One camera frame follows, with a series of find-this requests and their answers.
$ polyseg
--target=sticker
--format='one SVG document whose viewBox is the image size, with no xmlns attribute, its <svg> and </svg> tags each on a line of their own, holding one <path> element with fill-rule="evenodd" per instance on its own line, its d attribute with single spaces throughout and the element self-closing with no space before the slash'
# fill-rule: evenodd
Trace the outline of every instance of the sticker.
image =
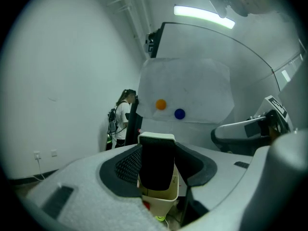
<svg viewBox="0 0 308 231">
<path fill-rule="evenodd" d="M 149 43 L 148 52 L 152 52 L 153 51 L 153 47 L 154 47 L 154 44 L 153 43 Z"/>
<path fill-rule="evenodd" d="M 270 99 L 268 99 L 268 101 L 270 101 L 270 103 L 276 108 L 276 110 L 279 113 L 281 113 L 284 118 L 286 118 L 287 111 L 283 108 L 283 106 L 276 99 L 271 97 Z"/>
</svg>

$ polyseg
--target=person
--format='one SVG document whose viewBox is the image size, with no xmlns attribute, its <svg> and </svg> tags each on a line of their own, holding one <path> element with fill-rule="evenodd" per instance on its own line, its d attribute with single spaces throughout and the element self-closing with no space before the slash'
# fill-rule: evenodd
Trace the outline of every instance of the person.
<svg viewBox="0 0 308 231">
<path fill-rule="evenodd" d="M 116 145 L 115 148 L 124 146 L 126 130 L 128 125 L 130 104 L 135 103 L 136 91 L 128 89 L 124 90 L 116 102 L 115 121 L 118 126 L 115 132 Z"/>
</svg>

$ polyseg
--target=floor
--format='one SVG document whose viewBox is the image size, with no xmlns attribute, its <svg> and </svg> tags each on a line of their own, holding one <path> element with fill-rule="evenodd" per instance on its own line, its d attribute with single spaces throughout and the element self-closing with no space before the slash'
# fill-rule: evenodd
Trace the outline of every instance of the floor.
<svg viewBox="0 0 308 231">
<path fill-rule="evenodd" d="M 15 193 L 20 196 L 20 197 L 26 197 L 28 192 L 34 188 L 37 184 L 39 184 L 39 181 L 33 182 L 33 183 L 28 183 L 28 184 L 23 184 L 23 185 L 16 185 L 12 186 L 14 189 Z"/>
</svg>

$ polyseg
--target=blue ball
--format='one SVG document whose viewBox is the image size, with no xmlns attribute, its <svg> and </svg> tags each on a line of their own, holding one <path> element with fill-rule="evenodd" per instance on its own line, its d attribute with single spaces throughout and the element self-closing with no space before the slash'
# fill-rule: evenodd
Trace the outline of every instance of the blue ball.
<svg viewBox="0 0 308 231">
<path fill-rule="evenodd" d="M 182 109 L 177 109 L 174 112 L 174 116 L 176 119 L 182 120 L 185 117 L 185 111 Z"/>
</svg>

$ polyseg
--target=orange ball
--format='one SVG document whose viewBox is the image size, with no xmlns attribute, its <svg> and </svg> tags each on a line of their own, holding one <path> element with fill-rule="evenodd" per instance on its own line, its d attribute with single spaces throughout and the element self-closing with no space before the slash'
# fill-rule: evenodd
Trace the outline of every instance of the orange ball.
<svg viewBox="0 0 308 231">
<path fill-rule="evenodd" d="M 164 110 L 164 109 L 166 108 L 166 106 L 167 106 L 167 103 L 166 103 L 165 100 L 163 100 L 163 99 L 158 99 L 158 100 L 156 101 L 156 108 L 157 108 L 158 110 Z"/>
</svg>

